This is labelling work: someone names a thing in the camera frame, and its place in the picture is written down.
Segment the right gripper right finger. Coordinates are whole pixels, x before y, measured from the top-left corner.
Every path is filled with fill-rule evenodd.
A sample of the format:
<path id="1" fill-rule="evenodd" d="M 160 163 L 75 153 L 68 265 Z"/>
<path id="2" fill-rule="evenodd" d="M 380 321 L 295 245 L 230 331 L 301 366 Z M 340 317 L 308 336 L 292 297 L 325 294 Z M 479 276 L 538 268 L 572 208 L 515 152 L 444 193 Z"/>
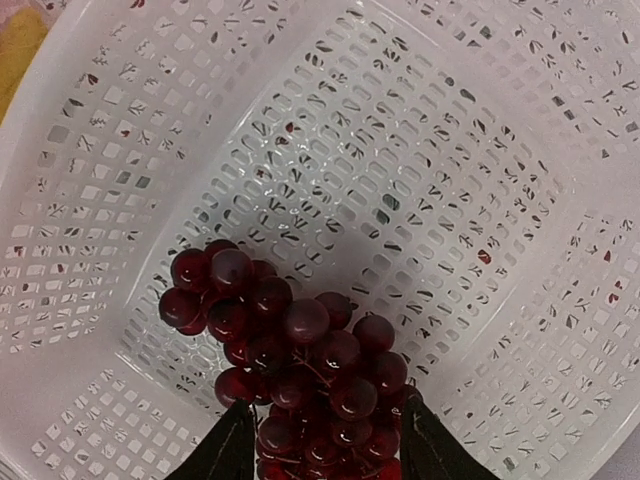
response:
<path id="1" fill-rule="evenodd" d="M 497 479 L 456 440 L 419 396 L 406 398 L 401 422 L 403 479 Z"/>

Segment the dark red grapes bunch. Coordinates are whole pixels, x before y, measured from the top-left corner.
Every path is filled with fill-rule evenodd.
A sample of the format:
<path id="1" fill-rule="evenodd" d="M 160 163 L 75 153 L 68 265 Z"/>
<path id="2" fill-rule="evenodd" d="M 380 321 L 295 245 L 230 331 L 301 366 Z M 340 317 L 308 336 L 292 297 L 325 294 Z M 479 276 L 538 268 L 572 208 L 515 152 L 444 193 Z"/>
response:
<path id="1" fill-rule="evenodd" d="M 253 479 L 401 477 L 401 415 L 417 390 L 386 318 L 355 318 L 335 291 L 295 298 L 272 264 L 228 240 L 180 252 L 170 275 L 160 319 L 222 345 L 214 394 L 223 414 L 249 404 Z"/>

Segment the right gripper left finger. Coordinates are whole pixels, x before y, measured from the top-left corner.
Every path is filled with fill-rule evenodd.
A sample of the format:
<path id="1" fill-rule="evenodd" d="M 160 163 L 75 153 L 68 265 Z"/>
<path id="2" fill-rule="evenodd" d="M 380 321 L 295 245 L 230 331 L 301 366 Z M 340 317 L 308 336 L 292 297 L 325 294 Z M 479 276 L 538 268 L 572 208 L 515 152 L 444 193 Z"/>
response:
<path id="1" fill-rule="evenodd" d="M 166 480 L 252 480 L 254 457 L 253 414 L 249 404 L 239 399 Z"/>

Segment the clear zip top bag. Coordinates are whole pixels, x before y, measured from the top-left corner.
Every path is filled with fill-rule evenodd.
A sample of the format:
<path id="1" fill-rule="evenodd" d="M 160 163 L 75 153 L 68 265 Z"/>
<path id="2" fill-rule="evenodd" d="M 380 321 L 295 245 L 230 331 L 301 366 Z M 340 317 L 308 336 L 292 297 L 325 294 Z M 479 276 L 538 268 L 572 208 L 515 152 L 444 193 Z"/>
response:
<path id="1" fill-rule="evenodd" d="M 58 1 L 1 1 L 1 120 L 60 8 Z"/>

